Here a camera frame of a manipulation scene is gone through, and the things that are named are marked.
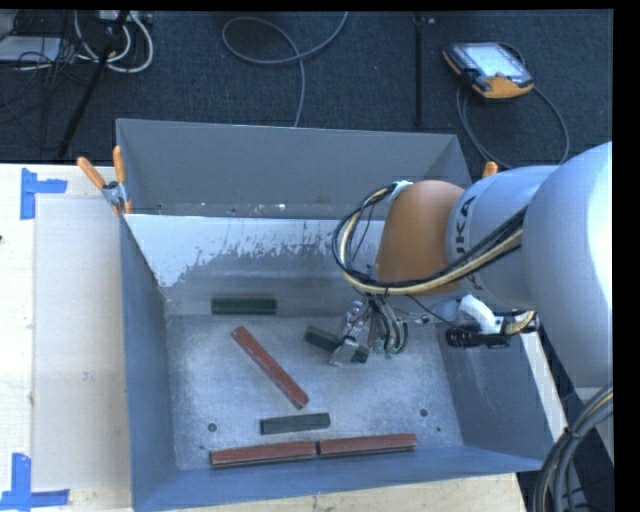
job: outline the black cable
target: black cable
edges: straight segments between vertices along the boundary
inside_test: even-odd
[[[363,273],[361,271],[353,269],[352,267],[350,267],[348,265],[348,262],[347,262],[347,264],[343,264],[343,262],[340,259],[339,251],[338,251],[338,237],[339,237],[340,232],[344,228],[344,226],[347,224],[347,222],[349,221],[349,219],[353,215],[355,215],[356,213],[359,213],[359,216],[360,216],[361,213],[362,213],[362,210],[364,208],[373,206],[376,203],[378,203],[379,201],[381,201],[384,197],[386,197],[391,192],[393,192],[393,190],[395,190],[396,186],[397,185],[395,183],[392,184],[392,185],[387,186],[384,189],[384,192],[380,196],[376,197],[375,200],[373,200],[373,202],[367,202],[367,201],[369,201],[369,199],[365,200],[365,202],[367,202],[367,203],[366,204],[362,203],[357,208],[352,210],[349,214],[347,214],[340,221],[340,223],[338,224],[338,227],[336,228],[336,230],[333,233],[332,252],[333,252],[334,259],[336,260],[336,262],[338,263],[338,265],[340,266],[340,268],[342,270],[344,270],[347,274],[349,274],[350,276],[352,276],[354,278],[357,278],[358,280],[362,281],[365,284],[371,284],[371,285],[384,287],[384,288],[400,288],[400,287],[413,286],[413,285],[417,285],[417,284],[424,284],[424,283],[428,283],[428,282],[434,281],[435,279],[438,279],[438,278],[446,275],[450,271],[455,270],[455,269],[459,268],[460,266],[464,265],[465,263],[467,263],[469,261],[469,258],[474,256],[476,253],[480,252],[481,250],[483,250],[485,248],[486,248],[486,250],[490,250],[491,247],[495,247],[497,245],[497,242],[496,242],[496,238],[497,237],[499,237],[499,236],[501,236],[503,234],[505,236],[509,236],[509,234],[512,234],[513,232],[515,232],[519,227],[522,226],[522,222],[524,221],[524,214],[526,213],[526,210],[527,210],[526,207],[524,207],[521,210],[519,210],[512,217],[510,217],[504,223],[502,223],[500,226],[498,226],[495,230],[493,230],[491,233],[486,235],[482,240],[480,240],[480,242],[478,242],[476,245],[474,245],[472,248],[470,248],[468,251],[466,251],[462,256],[458,257],[457,259],[455,259],[454,261],[452,261],[451,263],[449,263],[448,265],[446,265],[445,267],[440,269],[438,272],[435,272],[435,273],[431,274],[430,276],[425,277],[424,279],[412,279],[412,280],[407,280],[407,281],[395,281],[395,282],[379,281],[379,280],[373,279],[369,274],[366,274],[366,273]],[[356,230],[355,228],[356,227],[357,227],[357,225],[354,226],[354,229],[351,231],[350,238],[353,235],[353,233],[355,232],[355,230]],[[349,241],[347,243],[347,250],[345,252],[346,252],[346,254],[349,254]],[[495,261],[495,259],[484,263],[481,267],[484,267],[487,264],[492,263],[493,261]],[[463,277],[466,277],[469,274],[477,272],[477,270],[479,268],[481,268],[481,267],[478,267],[476,269],[470,270],[468,273],[465,273],[463,276],[461,276],[460,279],[462,279]]]
[[[93,91],[98,85],[98,80],[100,80],[100,77],[102,76],[104,68],[107,65],[109,54],[113,49],[114,40],[117,39],[117,37],[120,35],[120,32],[122,31],[122,28],[124,27],[124,24],[128,16],[129,16],[129,10],[124,9],[124,10],[118,11],[118,17],[116,18],[115,27],[112,32],[108,32],[110,37],[107,39],[107,43],[104,45],[104,48],[102,50],[102,55],[100,57],[100,61],[98,62],[98,65],[95,71],[91,75],[89,85],[87,86],[82,96],[82,99],[80,100],[80,103],[76,107],[73,113],[73,116],[71,117],[71,121],[69,122],[64,135],[60,139],[60,147],[58,149],[59,159],[62,159],[64,157],[65,153],[67,152],[67,149],[69,148],[69,144],[73,139],[73,136],[76,132],[78,124],[80,123],[80,119],[84,114],[84,110],[87,104],[89,103],[91,96],[93,95]]]
[[[402,344],[396,350],[396,355],[402,354],[402,352],[404,352],[404,349],[406,349],[407,345],[409,344],[409,326],[407,325],[406,321],[402,322],[402,330],[403,330],[404,337],[402,340]]]
[[[610,383],[600,389],[587,402],[573,422],[571,428],[567,428],[551,447],[536,480],[533,493],[533,510],[535,512],[543,512],[545,510],[545,498],[549,492],[549,483],[552,480],[552,476],[559,475],[557,478],[562,478],[561,473],[558,472],[558,463],[563,460],[565,455],[569,455],[569,458],[571,458],[572,454],[569,450],[573,449],[575,451],[577,444],[579,444],[588,433],[587,428],[591,430],[591,428],[597,425],[597,423],[594,424],[594,421],[602,421],[602,416],[613,414],[612,400],[613,383]],[[556,499],[561,500],[562,495],[556,496]],[[562,510],[562,507],[554,506],[553,508],[555,512]]]
[[[25,133],[29,136],[29,138],[31,139],[31,141],[36,145],[39,146],[40,144],[38,143],[37,139],[34,137],[34,135],[29,131],[29,128],[27,128],[27,125],[24,124],[24,121],[22,121],[22,118],[20,117],[20,115],[13,110],[13,108],[11,107],[11,105],[7,102],[6,99],[4,99],[3,96],[0,96],[0,101],[2,101],[2,103],[4,104],[5,108],[11,112],[11,114],[13,115],[13,118],[15,118],[16,121],[18,121],[18,124],[20,125],[20,127],[25,131]]]
[[[464,327],[456,325],[453,322],[451,322],[450,320],[447,320],[443,316],[438,315],[435,311],[429,309],[422,302],[420,302],[418,299],[416,299],[413,295],[407,295],[407,297],[409,297],[413,302],[415,302],[418,306],[420,306],[426,313],[430,314],[431,316],[436,317],[438,320],[440,320],[441,322],[444,322],[448,326],[453,327],[454,329],[459,329],[459,330],[461,330],[463,332],[466,332],[466,333],[469,333],[469,334],[478,334],[477,331],[471,331],[469,329],[465,329]]]
[[[514,50],[514,52],[518,54],[518,59],[524,65],[524,63],[525,63],[524,57],[522,56],[522,53],[517,48],[515,48],[511,44],[504,43],[504,42],[500,42],[499,44],[501,44],[503,46],[507,46],[508,48]],[[496,164],[498,164],[499,166],[503,167],[504,169],[513,169],[515,166],[513,166],[511,164],[508,164],[506,162],[503,162],[499,158],[497,158],[496,156],[491,154],[489,152],[489,150],[480,143],[478,138],[473,133],[473,130],[471,129],[471,126],[469,124],[469,120],[467,118],[467,104],[469,102],[469,98],[473,96],[473,92],[470,91],[469,94],[466,97],[461,99],[461,94],[460,93],[461,93],[462,88],[463,88],[462,85],[460,85],[458,87],[457,92],[456,92],[456,107],[457,107],[457,110],[458,110],[458,115],[460,117],[460,121],[462,122],[462,127],[464,128],[465,132],[467,133],[469,139],[471,139],[471,142],[475,146],[476,150],[480,153],[480,155],[485,160],[491,160],[491,161],[495,162]],[[560,123],[560,126],[562,128],[562,133],[563,133],[564,140],[565,140],[565,147],[564,147],[564,151],[563,151],[562,157],[557,162],[557,165],[560,165],[560,164],[562,164],[562,163],[564,163],[566,161],[566,159],[567,159],[567,157],[569,155],[569,147],[570,147],[569,130],[568,130],[567,125],[566,125],[562,115],[560,114],[559,110],[555,107],[555,105],[551,102],[551,100],[545,94],[542,93],[540,88],[537,87],[537,86],[534,86],[532,91],[534,93],[536,93],[538,96],[540,96],[540,98],[542,98],[542,100],[545,103],[547,103],[547,105],[551,108],[551,111],[553,112],[555,117],[558,119],[558,122]]]
[[[351,262],[355,262],[356,257],[358,256],[358,251],[360,250],[360,246],[362,245],[362,242],[364,242],[364,238],[365,236],[367,236],[367,231],[369,231],[369,226],[371,225],[371,218],[373,217],[373,210],[375,208],[375,205],[373,205],[371,207],[371,209],[369,210],[369,217],[367,218],[367,224],[364,228],[364,232],[362,233],[362,236],[360,237],[360,242],[358,242],[358,246],[356,247],[356,250],[353,252],[353,256],[351,256]]]
[[[382,323],[382,326],[384,327],[384,335],[382,337],[383,339],[388,339],[391,335],[391,328],[389,327],[390,319],[380,311],[378,302],[371,295],[367,295],[367,301],[369,302],[369,307],[373,312],[373,316],[371,317],[372,323],[375,318],[378,322],[378,330],[381,330],[380,323]]]
[[[594,510],[596,510],[596,511],[597,511],[597,510],[601,510],[601,509],[599,509],[599,508],[597,508],[597,507],[593,507],[593,505],[589,505],[589,504],[587,504],[587,503],[581,503],[581,504],[579,504],[579,505],[574,505],[574,506],[573,506],[573,509],[572,509],[572,508],[571,508],[571,499],[572,499],[572,498],[571,498],[571,496],[572,496],[573,494],[576,494],[576,493],[579,493],[579,492],[584,492],[584,491],[585,491],[585,489],[588,489],[588,488],[590,488],[590,487],[593,487],[594,485],[597,485],[597,484],[599,484],[599,483],[601,483],[601,482],[604,482],[605,480],[611,480],[612,478],[613,478],[613,476],[612,476],[612,475],[607,475],[607,476],[604,476],[604,477],[601,477],[601,478],[595,479],[595,480],[593,480],[593,481],[591,481],[591,482],[589,482],[589,483],[582,484],[580,487],[577,487],[577,488],[575,488],[575,489],[572,489],[572,490],[571,490],[571,492],[566,492],[566,493],[564,493],[564,494],[562,495],[562,497],[563,497],[563,498],[567,498],[568,500],[570,500],[570,503],[569,503],[569,510],[568,510],[568,512],[573,512],[573,510],[578,509],[578,508],[584,508],[584,506],[585,506],[585,505],[586,505],[586,506],[590,506],[591,508],[593,508],[593,509],[594,509]]]
[[[31,81],[33,79],[33,77],[35,77],[35,73],[32,75],[32,77],[29,79],[29,81]],[[21,112],[19,115],[20,116],[24,116],[24,115],[30,113],[31,111],[33,111],[34,109],[41,107],[45,102],[49,101],[51,99],[51,96],[53,95],[55,89],[57,89],[60,86],[61,83],[62,82],[58,82],[54,87],[52,87],[50,92],[49,92],[49,95],[44,100],[42,100],[42,101],[40,101],[38,103],[35,103],[33,105],[30,105],[23,112]],[[0,124],[4,124],[4,123],[6,123],[6,122],[8,122],[8,121],[10,121],[12,119],[13,119],[13,116],[10,116],[9,118],[0,120]]]
[[[36,9],[18,9],[16,17],[13,19],[13,33],[17,34],[28,30],[36,20]]]
[[[571,489],[571,483],[570,483],[570,473],[569,471],[565,472],[564,475],[564,486],[565,489],[567,489],[567,491],[569,489]],[[573,499],[573,493],[572,492],[567,492],[565,494],[565,496],[567,497],[567,505],[569,506],[569,512],[574,512],[575,511],[575,502]]]
[[[609,512],[608,510],[605,510],[603,508],[600,507],[596,507],[594,505],[591,505],[589,503],[580,503],[579,505],[575,505],[574,510],[577,510],[579,508],[588,508],[589,510],[592,510],[593,512]]]

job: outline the wire bundle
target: wire bundle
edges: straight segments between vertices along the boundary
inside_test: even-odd
[[[139,16],[135,12],[131,11],[128,17],[133,20],[133,22],[136,24],[138,29],[144,35],[145,41],[147,43],[147,48],[148,48],[147,57],[144,60],[144,62],[139,66],[124,67],[124,66],[119,66],[114,64],[114,62],[121,61],[122,59],[127,57],[132,48],[131,33],[129,32],[129,29],[125,24],[122,27],[122,33],[124,34],[124,37],[125,37],[125,47],[119,53],[117,53],[116,55],[112,55],[111,57],[109,57],[109,59],[107,59],[107,68],[110,69],[111,71],[116,71],[118,73],[140,73],[141,71],[144,71],[145,69],[147,69],[151,65],[151,62],[153,61],[153,40],[151,39],[151,34],[147,30],[147,27],[144,26],[144,23],[140,21]],[[80,30],[80,24],[78,22],[77,10],[74,11],[73,26],[75,29],[76,36],[80,40],[80,46],[82,50],[86,52],[86,55],[82,53],[78,53],[77,57],[79,59],[88,60],[88,61],[97,63],[100,60],[100,56],[93,51],[93,49],[86,42],[82,34],[82,31]]]
[[[423,279],[395,282],[377,280],[370,273],[357,270],[353,265],[355,257],[352,249],[354,233],[364,211],[367,208],[373,208],[385,197],[392,194],[397,186],[398,183],[395,182],[374,191],[340,221],[333,233],[334,259],[347,282],[359,291],[385,296],[418,294],[462,279],[520,247],[526,207],[484,237],[464,255],[430,276]]]
[[[536,482],[533,495],[534,512],[547,510],[546,497],[549,491],[552,492],[554,512],[565,510],[563,498],[564,489],[567,487],[567,472],[576,450],[586,435],[611,415],[613,415],[613,383],[603,387],[587,402],[573,425],[565,429],[551,448]],[[566,490],[571,511],[574,509],[572,493],[568,488]]]

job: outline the gray bin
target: gray bin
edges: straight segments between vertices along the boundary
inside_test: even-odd
[[[121,220],[131,486],[137,511],[537,470],[552,445],[519,339],[460,350],[410,324],[407,350],[338,368],[304,341],[358,298],[330,250],[337,221],[392,181],[471,182],[457,138],[120,119],[134,212]],[[362,246],[373,261],[381,205]],[[268,294],[275,315],[212,315]],[[430,298],[432,303],[438,298]],[[231,337],[251,331],[310,397],[296,410]],[[328,412],[324,430],[263,418]],[[212,468],[209,451],[412,432],[414,450]]]

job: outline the rectangular block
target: rectangular block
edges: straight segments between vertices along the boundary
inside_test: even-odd
[[[418,444],[415,434],[386,434],[379,436],[345,437],[318,442],[321,457],[364,455],[411,450]]]
[[[318,414],[301,414],[298,416],[280,416],[278,418],[266,418],[260,420],[260,433],[283,434],[285,432],[304,432],[307,430],[320,430],[328,428],[331,419],[326,412]]]
[[[272,297],[214,297],[214,315],[275,315],[278,303]]]
[[[303,460],[315,455],[313,441],[293,441],[212,451],[209,459],[214,467],[231,467]]]
[[[238,327],[231,335],[297,409],[302,409],[309,402],[309,397],[302,388],[269,355],[247,329]]]
[[[308,343],[311,343],[312,345],[315,345],[316,347],[323,348],[330,352],[333,352],[340,346],[340,340],[335,334],[323,329],[318,329],[313,325],[310,325],[307,328],[307,331],[304,334],[304,340]],[[355,354],[353,354],[351,362],[366,363],[368,357],[369,350],[367,350],[365,347],[360,346],[357,348]]]

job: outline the dark green block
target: dark green block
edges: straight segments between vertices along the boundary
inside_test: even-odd
[[[302,414],[297,416],[280,416],[260,420],[260,433],[284,434],[286,432],[303,432],[306,430],[320,430],[331,425],[329,414]]]
[[[272,297],[214,297],[211,313],[214,315],[275,315],[278,309]]]

